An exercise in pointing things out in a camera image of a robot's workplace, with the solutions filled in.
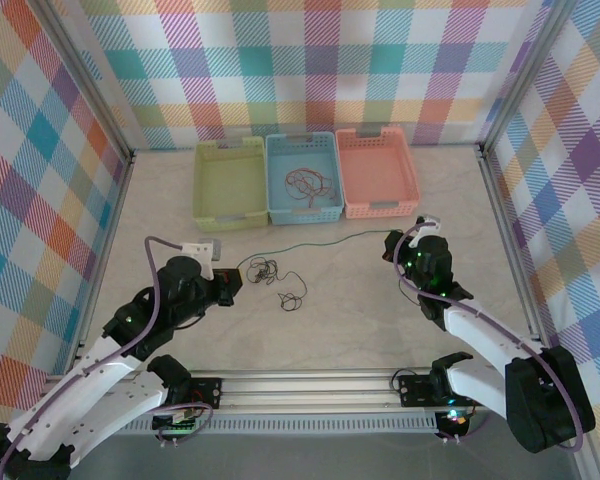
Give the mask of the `pink perforated plastic basket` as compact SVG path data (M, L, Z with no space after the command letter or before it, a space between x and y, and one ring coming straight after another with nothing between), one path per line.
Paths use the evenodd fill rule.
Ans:
M406 217L420 202L419 184L405 132L384 126L364 135L354 128L335 132L345 217Z

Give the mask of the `green controller board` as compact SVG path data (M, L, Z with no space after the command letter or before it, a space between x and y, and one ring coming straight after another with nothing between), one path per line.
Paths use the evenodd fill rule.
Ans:
M465 411L450 409L435 414L440 432L450 435L466 435L470 427L470 417Z
M154 431L192 431L197 425L197 419L202 416L204 410L201 408L190 408L176 410L154 415L151 421L151 429Z

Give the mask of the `blue perforated plastic basket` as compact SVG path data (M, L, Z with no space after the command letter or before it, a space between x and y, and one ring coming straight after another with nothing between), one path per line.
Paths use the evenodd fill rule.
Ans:
M275 225L332 223L344 211L334 134L272 134L265 139L267 207Z

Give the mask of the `aluminium side rail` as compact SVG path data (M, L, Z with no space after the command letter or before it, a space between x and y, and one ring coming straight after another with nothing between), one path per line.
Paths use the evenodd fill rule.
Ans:
M504 246L509 269L516 287L517 296L524 311L528 329L545 345L550 346L550 336L548 335L545 326L541 321L538 304L532 291L531 283L524 270L522 255L519 249L517 238L514 234L512 225L509 223L504 197L500 187L498 186L496 174L493 170L490 157L480 144L475 145L475 155Z
M134 162L134 153L121 160L108 196L98 201L96 190L90 191L88 203L99 209L85 208L81 212L69 263L54 290L45 317L45 336L39 340L36 351L37 365L49 374L65 373L77 362L78 350L87 343L89 332L95 327L96 305Z

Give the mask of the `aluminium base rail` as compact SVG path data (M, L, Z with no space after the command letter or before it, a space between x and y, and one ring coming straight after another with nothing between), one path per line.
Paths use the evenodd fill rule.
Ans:
M458 386L458 404L446 407L403 407L396 378L380 370L194 372L172 358L160 359L144 371L112 363L88 373L77 368L58 380L36 406L45 422L79 423L88 413L98 419L111 414L134 419L145 413L202 408L185 399L193 377L222 379L217 414L343 414L399 410L446 411L472 407L501 411L503 399L471 380Z

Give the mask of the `aluminium frame post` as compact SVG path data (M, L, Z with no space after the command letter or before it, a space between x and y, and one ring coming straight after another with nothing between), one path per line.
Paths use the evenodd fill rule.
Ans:
M578 0L530 0L504 57L502 84L487 110L476 145L481 153L495 148L515 110L536 78Z
M108 104L98 90L93 76L66 30L52 0L27 1L43 29L51 38L51 42L58 50L78 90L84 95L106 136L112 141L115 150L127 163L132 163L134 149L129 146L124 138L121 128L118 126Z

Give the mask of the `green perforated plastic basket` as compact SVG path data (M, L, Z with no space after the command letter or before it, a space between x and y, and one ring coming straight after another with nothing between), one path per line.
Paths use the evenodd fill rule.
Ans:
M268 225L261 137L198 143L193 164L192 215L205 233Z

